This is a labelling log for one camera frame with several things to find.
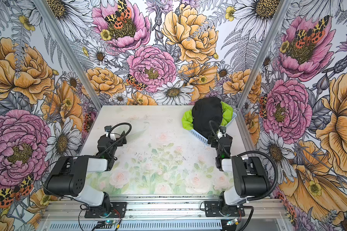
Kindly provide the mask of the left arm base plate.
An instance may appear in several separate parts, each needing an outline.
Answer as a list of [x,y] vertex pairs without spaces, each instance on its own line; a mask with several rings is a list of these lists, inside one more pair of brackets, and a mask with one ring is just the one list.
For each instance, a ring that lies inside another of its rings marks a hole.
[[91,207],[84,215],[85,218],[124,218],[126,213],[126,202],[111,202],[106,208]]

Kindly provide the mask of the black garment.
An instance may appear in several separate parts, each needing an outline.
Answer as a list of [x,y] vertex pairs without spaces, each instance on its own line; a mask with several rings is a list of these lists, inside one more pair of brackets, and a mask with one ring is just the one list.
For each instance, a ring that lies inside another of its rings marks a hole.
[[222,104],[217,97],[198,100],[192,108],[193,128],[206,139],[212,134],[209,121],[222,122]]

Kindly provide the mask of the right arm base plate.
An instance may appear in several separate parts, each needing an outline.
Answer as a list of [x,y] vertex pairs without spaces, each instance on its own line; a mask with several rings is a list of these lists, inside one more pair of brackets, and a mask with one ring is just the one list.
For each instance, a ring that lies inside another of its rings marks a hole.
[[245,211],[237,206],[228,206],[219,201],[205,201],[204,210],[206,217],[244,217]]

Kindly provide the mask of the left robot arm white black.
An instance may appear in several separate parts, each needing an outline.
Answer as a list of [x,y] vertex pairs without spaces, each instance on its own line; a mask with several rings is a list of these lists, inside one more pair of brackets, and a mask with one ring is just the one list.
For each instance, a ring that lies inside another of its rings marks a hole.
[[127,144],[125,137],[126,134],[123,133],[113,140],[108,135],[102,135],[97,143],[96,155],[59,158],[43,183],[44,193],[72,198],[85,204],[92,214],[100,217],[109,216],[112,205],[108,193],[86,185],[86,176],[90,172],[111,171],[117,160],[117,148]]

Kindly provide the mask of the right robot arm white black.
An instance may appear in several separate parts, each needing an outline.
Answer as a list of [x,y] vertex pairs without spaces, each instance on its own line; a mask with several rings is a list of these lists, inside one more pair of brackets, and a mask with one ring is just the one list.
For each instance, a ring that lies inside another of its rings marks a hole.
[[241,206],[250,198],[264,195],[270,183],[259,157],[249,157],[248,152],[229,156],[232,145],[231,136],[221,138],[212,136],[208,144],[216,149],[216,168],[233,175],[233,186],[221,192],[218,201],[205,202],[207,217],[243,216]]

